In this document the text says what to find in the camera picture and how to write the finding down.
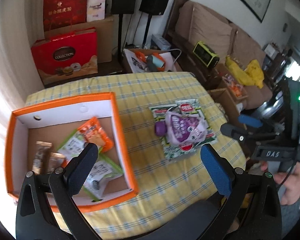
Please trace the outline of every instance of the white curtain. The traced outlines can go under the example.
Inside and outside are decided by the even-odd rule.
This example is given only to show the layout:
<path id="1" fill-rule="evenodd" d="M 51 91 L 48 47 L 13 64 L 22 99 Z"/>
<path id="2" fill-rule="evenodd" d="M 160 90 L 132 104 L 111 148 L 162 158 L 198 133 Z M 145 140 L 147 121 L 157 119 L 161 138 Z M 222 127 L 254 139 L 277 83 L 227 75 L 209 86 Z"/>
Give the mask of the white curtain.
<path id="1" fill-rule="evenodd" d="M 30 47 L 44 38 L 43 0 L 0 0 L 0 220 L 15 234 L 16 206 L 7 195 L 3 159 L 11 111 L 44 87 Z"/>

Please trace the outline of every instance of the gray sleeve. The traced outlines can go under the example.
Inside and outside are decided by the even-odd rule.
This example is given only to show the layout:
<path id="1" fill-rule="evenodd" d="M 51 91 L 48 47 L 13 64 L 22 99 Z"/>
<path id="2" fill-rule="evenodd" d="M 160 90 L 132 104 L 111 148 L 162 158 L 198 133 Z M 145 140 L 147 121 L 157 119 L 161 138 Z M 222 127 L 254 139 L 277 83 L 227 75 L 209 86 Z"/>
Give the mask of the gray sleeve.
<path id="1" fill-rule="evenodd" d="M 282 238 L 295 226 L 300 218 L 300 198 L 290 206 L 281 206 Z"/>

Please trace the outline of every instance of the orange box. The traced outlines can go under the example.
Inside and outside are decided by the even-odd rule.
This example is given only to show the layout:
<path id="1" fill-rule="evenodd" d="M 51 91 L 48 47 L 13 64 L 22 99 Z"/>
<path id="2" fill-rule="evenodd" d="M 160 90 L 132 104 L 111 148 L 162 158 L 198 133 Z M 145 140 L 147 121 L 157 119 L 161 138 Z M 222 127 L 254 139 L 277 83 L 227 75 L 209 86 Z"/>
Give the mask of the orange box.
<path id="1" fill-rule="evenodd" d="M 53 143 L 56 148 L 75 128 L 96 116 L 114 141 L 105 154 L 119 164 L 124 175 L 108 183 L 103 200 L 93 203 L 80 191 L 73 196 L 81 212 L 92 212 L 117 205 L 138 195 L 138 185 L 130 162 L 119 111 L 113 92 L 87 94 L 56 99 L 13 111 L 5 148 L 5 176 L 7 192 L 18 199 L 25 174 L 31 170 L 37 140 Z M 47 194 L 53 212 L 58 208 L 51 194 Z"/>

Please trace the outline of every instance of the brown sofa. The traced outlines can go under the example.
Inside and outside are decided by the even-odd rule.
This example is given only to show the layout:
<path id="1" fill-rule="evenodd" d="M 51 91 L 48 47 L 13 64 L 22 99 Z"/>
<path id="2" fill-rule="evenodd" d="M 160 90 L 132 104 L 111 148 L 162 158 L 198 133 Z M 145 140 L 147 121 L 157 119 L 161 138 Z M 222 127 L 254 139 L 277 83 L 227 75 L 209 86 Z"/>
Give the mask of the brown sofa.
<path id="1" fill-rule="evenodd" d="M 182 50 L 179 63 L 183 71 L 192 72 L 206 89 L 211 89 L 207 83 L 211 84 L 211 79 L 218 72 L 228 71 L 224 66 L 226 55 L 240 62 L 242 69 L 253 59 L 262 66 L 266 56 L 260 45 L 240 27 L 214 10 L 189 0 L 174 0 L 163 36 L 173 47 Z M 192 53 L 199 40 L 220 56 L 220 62 L 213 71 L 209 71 Z M 265 83 L 262 89 L 245 86 L 245 90 L 248 94 L 245 109 L 257 108 L 272 98 L 272 92 Z"/>

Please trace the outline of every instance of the yellow plaid tablecloth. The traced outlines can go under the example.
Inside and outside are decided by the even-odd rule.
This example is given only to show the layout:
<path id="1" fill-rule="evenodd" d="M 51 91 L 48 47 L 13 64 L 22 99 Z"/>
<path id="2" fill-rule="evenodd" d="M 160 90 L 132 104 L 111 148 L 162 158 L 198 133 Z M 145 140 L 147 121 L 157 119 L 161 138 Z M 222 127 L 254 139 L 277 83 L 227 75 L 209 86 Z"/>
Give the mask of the yellow plaid tablecloth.
<path id="1" fill-rule="evenodd" d="M 172 104 L 175 100 L 197 98 L 217 135 L 215 150 L 234 167 L 245 168 L 239 144 L 223 136 L 226 122 L 214 101 L 186 72 L 139 73 L 79 80 L 34 93 L 26 105 L 57 98 L 97 92 L 115 92 L 120 118 L 139 185 L 139 195 L 110 208 L 85 213 L 90 225 L 103 239 L 139 235 L 162 226 L 187 206 L 216 192 L 200 154 L 168 165 L 149 106 Z M 55 213 L 61 229 L 68 231 L 61 215 Z"/>

